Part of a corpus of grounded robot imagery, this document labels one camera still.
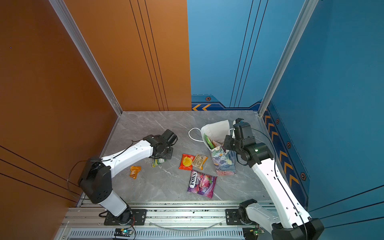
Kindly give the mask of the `green Lays chips bag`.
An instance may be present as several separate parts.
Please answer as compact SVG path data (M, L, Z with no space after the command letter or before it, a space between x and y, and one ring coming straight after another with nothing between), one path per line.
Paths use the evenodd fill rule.
M213 144L212 140L206 134L204 134L204 140L205 140L207 146L209 147L209 149L213 150L214 148L216 148L216 146Z

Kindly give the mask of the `floral paper gift bag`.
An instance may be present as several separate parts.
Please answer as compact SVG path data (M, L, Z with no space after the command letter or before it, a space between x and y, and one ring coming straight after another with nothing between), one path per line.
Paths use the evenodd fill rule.
M191 131L193 130L198 130L200 132L200 140L194 139L191 136ZM188 132L189 137L193 141L204 143L208 149L209 147L204 140L204 134L206 134L212 141L222 144L221 147L214 148L213 150L209 149L218 176L233 176L236 174L235 160L237 154L235 151L226 150L224 148L225 137L226 135L230 135L231 130L230 122L228 120L224 120L207 124L201 129L192 128Z

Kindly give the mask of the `purple grape snack bag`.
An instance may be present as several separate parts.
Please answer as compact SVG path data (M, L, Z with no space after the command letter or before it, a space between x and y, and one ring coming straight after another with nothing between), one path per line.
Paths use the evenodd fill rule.
M218 147L221 147L222 144L216 142L216 141L212 141L212 144L214 145L214 148L218 148Z

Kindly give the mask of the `green white snack packet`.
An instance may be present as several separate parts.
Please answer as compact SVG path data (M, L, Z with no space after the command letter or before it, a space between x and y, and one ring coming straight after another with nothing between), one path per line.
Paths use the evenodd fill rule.
M153 159L152 161L152 167L155 168L156 166L165 163L166 159Z

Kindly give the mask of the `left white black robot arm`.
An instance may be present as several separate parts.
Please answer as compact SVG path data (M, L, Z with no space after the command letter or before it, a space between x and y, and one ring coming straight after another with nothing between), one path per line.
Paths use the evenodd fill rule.
M130 225L133 213L129 205L113 190L112 179L121 171L146 158L170 160L178 137L171 130L148 135L118 152L102 158L92 157L85 163L79 187L93 204L101 205L120 225Z

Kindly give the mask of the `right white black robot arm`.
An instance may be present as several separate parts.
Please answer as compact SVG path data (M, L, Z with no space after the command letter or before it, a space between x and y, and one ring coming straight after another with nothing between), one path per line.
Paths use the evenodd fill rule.
M254 137L236 139L227 135L227 150L235 151L245 160L265 186L276 214L265 209L256 200L240 203L238 216L245 225L258 224L274 240L317 240L325 227L320 219L312 218L297 200L279 172L272 152L264 143L257 144Z

